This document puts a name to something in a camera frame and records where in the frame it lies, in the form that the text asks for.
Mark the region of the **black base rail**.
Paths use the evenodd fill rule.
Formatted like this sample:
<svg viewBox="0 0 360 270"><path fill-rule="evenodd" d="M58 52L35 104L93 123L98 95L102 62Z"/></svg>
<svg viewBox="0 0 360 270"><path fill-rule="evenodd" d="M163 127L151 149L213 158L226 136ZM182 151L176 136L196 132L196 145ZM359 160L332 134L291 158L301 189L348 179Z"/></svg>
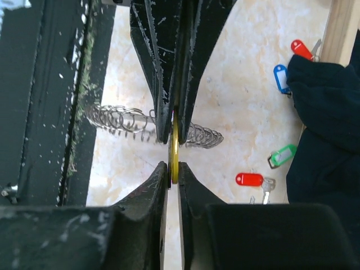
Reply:
<svg viewBox="0 0 360 270"><path fill-rule="evenodd" d="M1 205L86 203L115 7L1 2Z"/></svg>

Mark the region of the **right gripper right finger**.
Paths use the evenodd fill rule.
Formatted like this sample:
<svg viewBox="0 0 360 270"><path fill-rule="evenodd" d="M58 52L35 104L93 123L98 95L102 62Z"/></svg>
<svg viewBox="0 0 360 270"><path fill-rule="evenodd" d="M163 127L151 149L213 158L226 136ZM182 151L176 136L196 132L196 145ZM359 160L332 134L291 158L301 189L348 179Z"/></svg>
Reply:
<svg viewBox="0 0 360 270"><path fill-rule="evenodd" d="M207 207L224 203L198 181L187 163L179 163L178 205L183 269L215 268Z"/></svg>

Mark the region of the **blue key tag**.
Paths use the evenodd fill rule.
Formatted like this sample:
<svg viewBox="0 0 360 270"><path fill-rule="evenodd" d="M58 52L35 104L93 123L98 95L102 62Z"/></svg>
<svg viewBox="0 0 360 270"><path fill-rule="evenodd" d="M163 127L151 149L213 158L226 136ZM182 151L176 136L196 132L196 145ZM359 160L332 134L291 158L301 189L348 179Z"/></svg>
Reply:
<svg viewBox="0 0 360 270"><path fill-rule="evenodd" d="M273 74L279 92L283 95L290 95L290 87L287 85L287 68L278 64L274 67Z"/></svg>

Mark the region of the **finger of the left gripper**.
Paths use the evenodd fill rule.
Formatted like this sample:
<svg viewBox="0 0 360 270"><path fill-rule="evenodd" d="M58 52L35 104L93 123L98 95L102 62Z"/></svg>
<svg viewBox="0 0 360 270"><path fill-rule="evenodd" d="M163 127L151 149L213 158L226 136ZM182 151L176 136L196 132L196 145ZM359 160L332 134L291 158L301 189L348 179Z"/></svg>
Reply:
<svg viewBox="0 0 360 270"><path fill-rule="evenodd" d="M177 91L178 139L187 140L200 80L235 1L183 1Z"/></svg>
<svg viewBox="0 0 360 270"><path fill-rule="evenodd" d="M157 140L167 143L182 1L131 1L130 37L155 110Z"/></svg>

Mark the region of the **yellow key tag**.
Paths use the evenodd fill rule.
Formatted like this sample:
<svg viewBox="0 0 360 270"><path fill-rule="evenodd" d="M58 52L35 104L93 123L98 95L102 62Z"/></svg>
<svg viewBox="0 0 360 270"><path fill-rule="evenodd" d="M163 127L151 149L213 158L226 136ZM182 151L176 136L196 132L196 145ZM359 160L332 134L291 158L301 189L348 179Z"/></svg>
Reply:
<svg viewBox="0 0 360 270"><path fill-rule="evenodd" d="M169 187L176 185L179 179L179 128L178 111L174 108L169 142Z"/></svg>

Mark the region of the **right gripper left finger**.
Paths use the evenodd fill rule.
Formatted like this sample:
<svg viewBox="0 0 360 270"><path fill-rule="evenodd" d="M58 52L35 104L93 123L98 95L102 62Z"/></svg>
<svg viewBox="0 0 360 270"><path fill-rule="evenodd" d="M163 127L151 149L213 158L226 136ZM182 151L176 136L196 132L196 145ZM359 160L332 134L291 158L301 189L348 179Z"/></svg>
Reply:
<svg viewBox="0 0 360 270"><path fill-rule="evenodd" d="M110 269L163 269L168 167L158 163L149 178L112 206Z"/></svg>

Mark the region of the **red key tag right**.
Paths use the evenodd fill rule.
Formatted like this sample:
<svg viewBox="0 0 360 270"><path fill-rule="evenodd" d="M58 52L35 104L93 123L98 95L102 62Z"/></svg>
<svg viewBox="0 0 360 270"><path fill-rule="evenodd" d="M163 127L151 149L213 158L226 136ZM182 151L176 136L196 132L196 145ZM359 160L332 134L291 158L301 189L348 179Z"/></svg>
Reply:
<svg viewBox="0 0 360 270"><path fill-rule="evenodd" d="M257 173L238 173L235 181L239 186L259 187L264 181L264 177Z"/></svg>

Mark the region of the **green key tag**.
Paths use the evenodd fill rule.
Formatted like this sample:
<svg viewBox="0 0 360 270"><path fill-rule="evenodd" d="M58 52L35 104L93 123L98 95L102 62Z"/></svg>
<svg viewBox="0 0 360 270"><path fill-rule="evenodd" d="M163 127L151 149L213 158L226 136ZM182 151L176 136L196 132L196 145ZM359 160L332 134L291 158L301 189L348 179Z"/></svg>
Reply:
<svg viewBox="0 0 360 270"><path fill-rule="evenodd" d="M282 166L295 156L296 151L297 146L288 144L285 147L272 152L267 159L269 167L271 169L276 169Z"/></svg>

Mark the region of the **small silver key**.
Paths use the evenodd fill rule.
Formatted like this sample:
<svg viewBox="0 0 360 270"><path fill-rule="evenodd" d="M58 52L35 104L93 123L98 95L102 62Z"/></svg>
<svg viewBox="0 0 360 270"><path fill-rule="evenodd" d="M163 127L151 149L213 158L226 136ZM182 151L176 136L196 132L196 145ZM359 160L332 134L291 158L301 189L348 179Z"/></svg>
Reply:
<svg viewBox="0 0 360 270"><path fill-rule="evenodd" d="M262 189L263 189L262 204L268 204L269 195L275 189L275 186L276 186L276 180L275 179L264 178L264 181L262 183Z"/></svg>

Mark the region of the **wooden clothes rack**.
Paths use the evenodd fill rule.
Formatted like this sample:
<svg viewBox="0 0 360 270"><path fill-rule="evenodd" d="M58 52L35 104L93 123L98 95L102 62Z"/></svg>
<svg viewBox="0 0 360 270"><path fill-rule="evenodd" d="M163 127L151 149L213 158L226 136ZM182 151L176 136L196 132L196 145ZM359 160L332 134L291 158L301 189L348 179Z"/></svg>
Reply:
<svg viewBox="0 0 360 270"><path fill-rule="evenodd" d="M319 60L347 66L359 30L359 0L332 1Z"/></svg>

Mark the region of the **red key tag left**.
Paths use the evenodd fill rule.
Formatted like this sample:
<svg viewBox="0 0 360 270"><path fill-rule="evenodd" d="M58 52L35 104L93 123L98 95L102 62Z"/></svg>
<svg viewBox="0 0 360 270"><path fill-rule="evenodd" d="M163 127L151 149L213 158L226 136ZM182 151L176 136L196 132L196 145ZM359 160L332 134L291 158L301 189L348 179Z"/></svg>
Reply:
<svg viewBox="0 0 360 270"><path fill-rule="evenodd" d="M314 59L313 54L300 39L296 39L296 40L292 41L290 48L295 55L298 55L307 60L313 61L313 59Z"/></svg>

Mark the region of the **dark navy vest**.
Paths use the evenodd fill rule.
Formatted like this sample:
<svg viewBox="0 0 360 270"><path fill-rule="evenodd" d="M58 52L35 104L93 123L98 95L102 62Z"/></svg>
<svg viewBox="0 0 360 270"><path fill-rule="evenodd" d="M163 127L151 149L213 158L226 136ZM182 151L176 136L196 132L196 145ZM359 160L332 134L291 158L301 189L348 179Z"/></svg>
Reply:
<svg viewBox="0 0 360 270"><path fill-rule="evenodd" d="M359 41L348 66L294 55L287 69L305 125L286 176L288 201L331 207L359 251Z"/></svg>

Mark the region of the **red key tag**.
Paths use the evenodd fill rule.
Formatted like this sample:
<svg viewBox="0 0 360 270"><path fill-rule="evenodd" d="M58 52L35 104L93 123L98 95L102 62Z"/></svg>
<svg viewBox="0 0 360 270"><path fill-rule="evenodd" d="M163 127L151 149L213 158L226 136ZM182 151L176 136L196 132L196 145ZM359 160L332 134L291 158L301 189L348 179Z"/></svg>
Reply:
<svg viewBox="0 0 360 270"><path fill-rule="evenodd" d="M298 55L307 60L313 61L313 59L314 59L313 54L300 39L296 39L296 40L292 41L290 48L295 55Z"/></svg>
<svg viewBox="0 0 360 270"><path fill-rule="evenodd" d="M239 186L259 187L264 181L264 177L257 173L238 173L235 181Z"/></svg>

